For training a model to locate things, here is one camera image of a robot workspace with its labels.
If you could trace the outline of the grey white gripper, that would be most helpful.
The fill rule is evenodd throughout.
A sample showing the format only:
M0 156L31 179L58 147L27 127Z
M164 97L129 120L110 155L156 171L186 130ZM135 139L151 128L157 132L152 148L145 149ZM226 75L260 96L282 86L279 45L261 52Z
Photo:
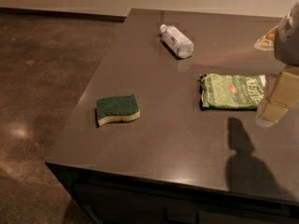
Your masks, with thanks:
M292 7L278 26L260 37L254 48L274 50L277 60L292 65L285 66L278 74L271 74L266 80L255 121L268 128L278 123L299 100L299 4Z

